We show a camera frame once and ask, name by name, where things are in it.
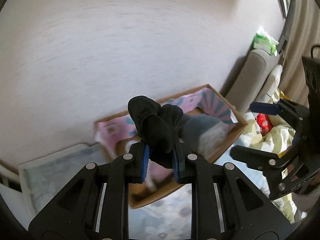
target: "black fabric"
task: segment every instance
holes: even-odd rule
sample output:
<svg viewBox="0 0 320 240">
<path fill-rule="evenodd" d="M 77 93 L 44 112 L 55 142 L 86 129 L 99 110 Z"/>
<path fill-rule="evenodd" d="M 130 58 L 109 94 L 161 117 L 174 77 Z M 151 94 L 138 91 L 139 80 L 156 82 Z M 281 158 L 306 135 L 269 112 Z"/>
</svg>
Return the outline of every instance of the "black fabric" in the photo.
<svg viewBox="0 0 320 240">
<path fill-rule="evenodd" d="M 172 168 L 174 148 L 174 127 L 183 116 L 178 106 L 160 106 L 145 96 L 130 99 L 129 114 L 137 128 L 138 135 L 150 146 L 150 160 Z"/>
</svg>

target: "folded gray clothing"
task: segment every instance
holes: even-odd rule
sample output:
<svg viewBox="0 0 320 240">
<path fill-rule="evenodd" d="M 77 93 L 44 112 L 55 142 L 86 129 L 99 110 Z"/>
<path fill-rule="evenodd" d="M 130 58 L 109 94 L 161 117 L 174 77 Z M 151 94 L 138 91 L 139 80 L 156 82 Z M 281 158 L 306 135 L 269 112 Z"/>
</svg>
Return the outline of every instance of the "folded gray clothing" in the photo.
<svg viewBox="0 0 320 240">
<path fill-rule="evenodd" d="M 179 137 L 191 149 L 209 158 L 222 144 L 228 133 L 228 125 L 218 117 L 183 114 L 176 127 Z"/>
</svg>

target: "blue gripper pad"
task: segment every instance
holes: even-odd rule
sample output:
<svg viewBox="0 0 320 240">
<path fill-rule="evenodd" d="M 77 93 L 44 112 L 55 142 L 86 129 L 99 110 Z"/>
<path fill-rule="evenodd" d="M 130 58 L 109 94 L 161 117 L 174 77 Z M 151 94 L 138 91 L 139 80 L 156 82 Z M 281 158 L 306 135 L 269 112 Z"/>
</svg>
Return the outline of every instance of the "blue gripper pad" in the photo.
<svg viewBox="0 0 320 240">
<path fill-rule="evenodd" d="M 141 164 L 141 181 L 142 182 L 144 182 L 147 176 L 149 156 L 150 156 L 150 146 L 146 144 L 144 147 L 142 164 Z"/>
<path fill-rule="evenodd" d="M 249 109 L 253 113 L 260 113 L 260 114 L 277 115 L 281 113 L 281 108 L 278 104 L 253 102 L 251 103 Z"/>
<path fill-rule="evenodd" d="M 173 168 L 173 176 L 176 180 L 176 182 L 179 182 L 179 162 L 178 162 L 178 156 L 175 150 L 173 150 L 172 154 L 172 168 Z"/>
</svg>

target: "black device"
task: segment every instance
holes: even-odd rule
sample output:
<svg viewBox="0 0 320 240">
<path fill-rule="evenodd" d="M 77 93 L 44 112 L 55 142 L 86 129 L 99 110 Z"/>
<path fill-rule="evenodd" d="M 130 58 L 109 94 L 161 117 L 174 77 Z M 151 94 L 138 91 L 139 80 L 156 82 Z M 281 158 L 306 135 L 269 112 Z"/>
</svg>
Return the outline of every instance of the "black device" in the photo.
<svg viewBox="0 0 320 240">
<path fill-rule="evenodd" d="M 320 6 L 320 0 L 315 1 L 318 6 Z M 320 82 L 318 82 L 319 60 L 304 57 L 303 63 L 306 83 L 309 87 L 309 111 L 307 108 L 303 108 L 287 100 L 281 100 L 277 105 L 277 110 L 276 108 L 269 109 L 271 112 L 275 111 L 273 113 L 279 113 L 297 130 L 295 146 L 286 154 L 286 158 L 277 159 L 275 155 L 268 155 L 265 152 L 254 153 L 250 149 L 244 151 L 241 147 L 232 150 L 232 155 L 235 159 L 247 163 L 249 167 L 264 172 L 268 178 L 272 198 L 277 198 L 292 191 L 303 194 L 305 190 L 304 187 L 307 187 L 308 182 L 314 177 L 315 173 L 319 171 L 320 167 L 318 166 L 319 158 L 317 157 L 318 152 L 316 151 L 319 143 L 318 127 L 320 122 L 317 116 L 317 113 L 320 112 Z M 188 182 L 193 185 L 192 239 L 205 239 L 212 235 L 215 236 L 216 239 L 272 240 L 282 239 L 290 233 L 288 223 L 283 220 L 282 214 L 270 206 L 269 201 L 266 202 L 261 192 L 257 191 L 257 188 L 255 188 L 234 165 L 233 167 L 227 163 L 222 167 L 207 163 L 200 156 L 197 156 L 196 159 L 194 156 L 188 158 L 190 152 L 188 149 L 184 149 L 181 144 L 177 144 L 176 140 L 174 147 L 175 153 L 172 155 L 176 158 L 173 161 L 173 163 L 177 164 L 175 168 L 176 179 L 180 183 Z M 29 227 L 31 234 L 18 223 L 0 196 L 1 238 L 43 238 L 49 240 L 67 239 L 65 237 L 69 236 L 70 239 L 81 239 L 80 237 L 101 239 L 100 237 L 111 236 L 114 240 L 126 239 L 128 234 L 128 221 L 125 215 L 127 212 L 127 205 L 125 204 L 127 202 L 126 184 L 128 182 L 140 183 L 143 180 L 143 170 L 145 166 L 142 164 L 145 164 L 146 156 L 148 152 L 150 153 L 150 149 L 148 150 L 148 146 L 142 141 L 139 145 L 133 146 L 130 152 L 129 154 L 132 155 L 130 159 L 124 159 L 123 157 L 123 159 L 121 159 L 121 157 L 119 157 L 116 159 L 117 161 L 102 166 L 97 166 L 94 163 L 87 164 L 88 166 L 79 171 L 56 197 L 54 197 L 52 202 L 48 203 L 45 209 L 43 209 L 43 214 L 41 214 L 41 211 L 31 222 Z M 283 180 L 279 176 L 279 173 L 294 161 L 296 162 L 295 170 L 292 171 L 290 176 Z M 123 175 L 120 176 L 120 178 L 119 175 L 117 175 L 118 179 L 114 182 L 111 178 L 115 177 L 114 173 L 116 171 L 112 166 L 120 167 L 123 171 Z M 298 175 L 299 179 L 297 181 L 291 181 L 293 174 Z M 101 231 L 96 233 L 94 231 L 94 225 L 97 223 L 95 215 L 97 213 L 100 195 L 102 194 L 101 185 L 104 182 L 108 185 L 106 196 L 109 197 L 106 198 L 108 201 L 103 202 L 101 222 L 110 223 L 110 225 L 114 226 L 114 229 L 101 228 Z M 219 186 L 217 187 L 218 192 L 212 190 L 212 184 Z M 243 194 L 250 194 L 253 199 L 252 203 L 246 203 Z M 220 228 L 220 224 L 217 222 L 219 215 L 213 212 L 213 210 L 217 211 L 215 195 L 219 195 L 220 198 L 223 199 L 221 210 L 223 210 L 222 216 L 225 223 L 225 232 L 222 234 L 218 230 L 218 228 Z M 263 218 L 265 214 L 263 214 L 263 216 L 257 215 L 259 214 L 259 209 L 264 208 L 264 205 L 265 207 L 270 207 L 271 215 L 275 215 L 275 218 L 279 217 L 279 224 L 282 225 L 281 232 L 279 231 L 279 226 L 275 225 L 273 220 L 265 221 L 266 225 L 270 226 L 269 229 L 266 225 L 260 228 L 259 221 L 254 221 L 255 226 L 253 231 L 246 232 L 248 238 L 244 238 L 244 235 L 242 235 L 242 225 L 244 225 L 244 228 L 250 229 L 251 227 L 248 226 L 248 223 L 252 221 L 253 218 L 256 218 L 256 220 L 266 219 Z M 112 215 L 117 216 L 119 220 L 112 220 L 106 215 L 112 211 L 115 212 Z M 212 223 L 209 224 L 212 225 L 211 227 L 208 225 L 208 221 L 212 221 Z M 287 240 L 319 239 L 319 228 L 320 200 L 317 201 L 301 226 L 287 237 Z M 256 237 L 258 231 L 261 232 L 261 235 Z"/>
</svg>

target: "metal screw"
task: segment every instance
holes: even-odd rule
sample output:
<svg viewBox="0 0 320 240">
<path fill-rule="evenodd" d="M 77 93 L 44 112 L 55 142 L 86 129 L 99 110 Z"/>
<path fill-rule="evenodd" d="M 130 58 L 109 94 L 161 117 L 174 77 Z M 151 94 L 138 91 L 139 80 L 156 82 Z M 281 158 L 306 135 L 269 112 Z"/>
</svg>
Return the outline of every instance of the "metal screw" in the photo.
<svg viewBox="0 0 320 240">
<path fill-rule="evenodd" d="M 225 167 L 227 170 L 233 170 L 235 168 L 235 166 L 232 163 L 226 163 Z"/>
<path fill-rule="evenodd" d="M 193 153 L 191 153 L 191 154 L 188 155 L 188 159 L 189 159 L 189 160 L 194 161 L 194 160 L 196 160 L 197 158 L 198 158 L 198 156 L 195 155 L 195 154 L 193 154 Z"/>
<path fill-rule="evenodd" d="M 125 160 L 131 160 L 132 157 L 133 157 L 133 156 L 132 156 L 131 153 L 126 153 L 126 154 L 123 155 L 123 158 L 124 158 Z"/>
<path fill-rule="evenodd" d="M 276 165 L 276 160 L 274 160 L 274 159 L 269 160 L 269 164 L 270 164 L 271 166 Z"/>
<path fill-rule="evenodd" d="M 88 170 L 92 170 L 94 167 L 96 166 L 95 163 L 87 163 L 87 165 L 85 166 Z"/>
<path fill-rule="evenodd" d="M 285 189 L 285 184 L 283 182 L 281 182 L 279 185 L 278 185 L 278 189 L 280 191 L 283 191 Z"/>
</svg>

